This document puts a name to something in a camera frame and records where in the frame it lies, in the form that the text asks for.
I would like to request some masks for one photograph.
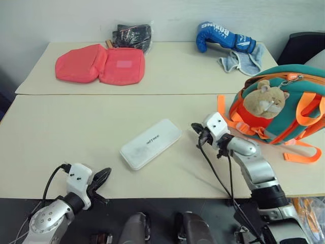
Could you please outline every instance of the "red pouch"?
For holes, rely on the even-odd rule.
[[[139,83],[144,76],[143,51],[135,48],[110,48],[100,82],[111,85]]]
[[[107,50],[95,44],[67,52],[55,64],[55,76],[60,80],[89,83],[104,69]]]

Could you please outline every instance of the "white wall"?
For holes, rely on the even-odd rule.
[[[48,42],[104,41],[154,20],[155,41],[193,41],[201,21],[263,41],[275,59],[290,33],[325,30],[324,0],[0,0],[0,89],[24,81]]]

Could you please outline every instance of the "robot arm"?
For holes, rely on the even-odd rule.
[[[97,174],[82,164],[71,166],[65,197],[37,211],[30,220],[29,232],[23,244],[59,244],[69,224],[82,209],[87,210],[94,199],[103,198],[96,190],[107,180],[111,168]]]
[[[255,141],[230,135],[219,113],[208,116],[202,125],[194,123],[192,127],[200,134],[201,145],[208,142],[219,149],[218,157],[229,154],[239,164],[252,199],[258,204],[260,217],[267,223],[262,230],[266,243],[310,243],[294,206],[288,202]]]

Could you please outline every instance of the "black floor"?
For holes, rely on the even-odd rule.
[[[36,200],[0,199],[0,243],[16,237],[24,219],[36,206]],[[95,203],[90,211],[78,214],[69,226],[61,244],[88,244],[92,233],[110,232],[117,243],[129,216],[144,211],[152,220],[152,244],[175,243],[173,222],[176,212],[192,211],[209,224],[217,243],[236,243],[234,230],[240,224],[233,218],[234,209],[226,200],[205,199],[115,199],[106,207]]]

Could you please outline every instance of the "plastic bag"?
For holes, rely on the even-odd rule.
[[[297,197],[291,199],[310,239],[315,244],[325,243],[325,197]]]
[[[113,31],[114,46],[137,48],[147,54],[152,46],[152,24],[118,24],[117,30]]]

